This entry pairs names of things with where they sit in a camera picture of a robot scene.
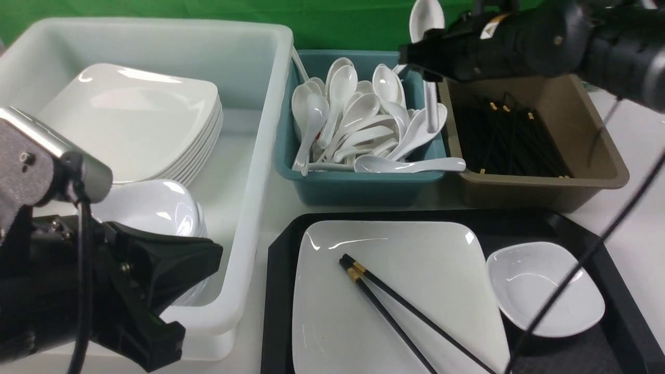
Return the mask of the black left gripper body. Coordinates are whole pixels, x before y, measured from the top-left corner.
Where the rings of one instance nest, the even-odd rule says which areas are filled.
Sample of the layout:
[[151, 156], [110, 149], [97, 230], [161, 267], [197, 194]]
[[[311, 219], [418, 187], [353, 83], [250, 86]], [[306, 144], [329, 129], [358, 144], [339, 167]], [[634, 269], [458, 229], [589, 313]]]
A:
[[[2, 234], [2, 364], [75, 341], [79, 315], [78, 217], [53, 227], [24, 219]], [[146, 372], [181, 360], [185, 327], [160, 315], [219, 269], [223, 247], [118, 222], [92, 223], [89, 340]]]

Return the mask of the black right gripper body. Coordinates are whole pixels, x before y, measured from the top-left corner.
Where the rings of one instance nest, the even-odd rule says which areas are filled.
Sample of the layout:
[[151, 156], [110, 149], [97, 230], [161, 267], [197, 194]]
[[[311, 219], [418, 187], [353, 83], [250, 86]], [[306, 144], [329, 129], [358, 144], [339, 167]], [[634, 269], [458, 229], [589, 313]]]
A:
[[404, 44], [398, 62], [425, 81], [459, 83], [574, 73], [588, 45], [586, 5], [467, 15]]

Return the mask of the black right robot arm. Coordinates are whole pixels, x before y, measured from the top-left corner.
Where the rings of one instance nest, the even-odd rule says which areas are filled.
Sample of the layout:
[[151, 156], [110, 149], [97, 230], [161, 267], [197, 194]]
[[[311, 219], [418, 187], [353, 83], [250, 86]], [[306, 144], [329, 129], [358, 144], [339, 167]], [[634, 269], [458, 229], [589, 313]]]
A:
[[402, 45], [399, 64], [459, 83], [575, 74], [657, 113], [664, 105], [663, 8], [634, 1], [477, 1], [472, 12]]

